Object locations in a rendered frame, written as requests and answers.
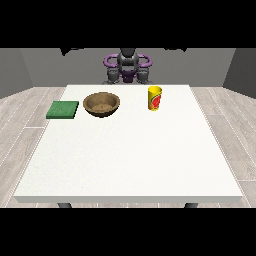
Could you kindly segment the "yellow cup with melon print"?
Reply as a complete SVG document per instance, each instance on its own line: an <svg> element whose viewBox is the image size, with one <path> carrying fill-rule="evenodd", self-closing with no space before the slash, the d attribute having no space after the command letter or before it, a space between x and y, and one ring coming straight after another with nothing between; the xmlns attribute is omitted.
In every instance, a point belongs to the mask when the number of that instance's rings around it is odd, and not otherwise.
<svg viewBox="0 0 256 256"><path fill-rule="evenodd" d="M157 111L159 109L162 96L162 88L160 86L150 86L148 88L148 109Z"/></svg>

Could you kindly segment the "green square pad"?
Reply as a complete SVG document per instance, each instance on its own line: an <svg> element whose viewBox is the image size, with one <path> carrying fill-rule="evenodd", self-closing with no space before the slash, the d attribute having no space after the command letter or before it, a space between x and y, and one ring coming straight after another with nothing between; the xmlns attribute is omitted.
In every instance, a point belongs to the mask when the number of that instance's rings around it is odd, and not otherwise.
<svg viewBox="0 0 256 256"><path fill-rule="evenodd" d="M73 119L75 117L78 101L54 101L47 114L47 119Z"/></svg>

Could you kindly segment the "brown wooden bowl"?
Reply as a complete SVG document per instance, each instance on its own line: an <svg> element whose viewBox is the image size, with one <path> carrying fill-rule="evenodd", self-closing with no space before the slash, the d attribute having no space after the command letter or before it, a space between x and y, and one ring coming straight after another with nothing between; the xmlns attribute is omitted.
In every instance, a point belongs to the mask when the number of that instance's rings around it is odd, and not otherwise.
<svg viewBox="0 0 256 256"><path fill-rule="evenodd" d="M109 92L88 95L83 101L85 110L94 117L104 118L112 115L120 105L120 98Z"/></svg>

